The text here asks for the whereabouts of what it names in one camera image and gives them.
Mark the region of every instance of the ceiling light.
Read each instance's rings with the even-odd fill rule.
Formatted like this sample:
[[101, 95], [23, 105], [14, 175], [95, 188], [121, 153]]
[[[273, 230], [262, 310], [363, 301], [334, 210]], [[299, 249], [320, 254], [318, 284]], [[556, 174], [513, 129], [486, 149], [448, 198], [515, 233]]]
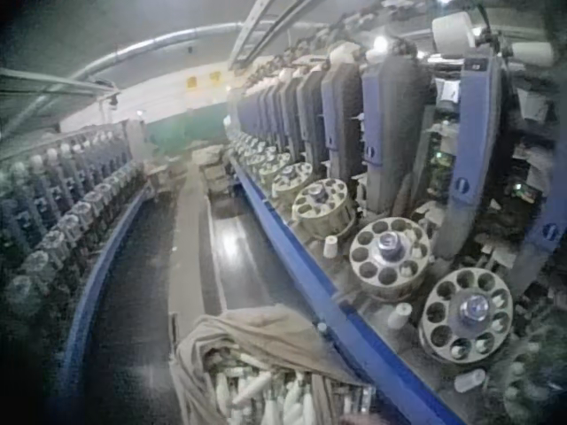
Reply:
[[383, 35], [379, 35], [374, 40], [374, 50], [378, 53], [386, 53], [388, 51], [388, 40]]

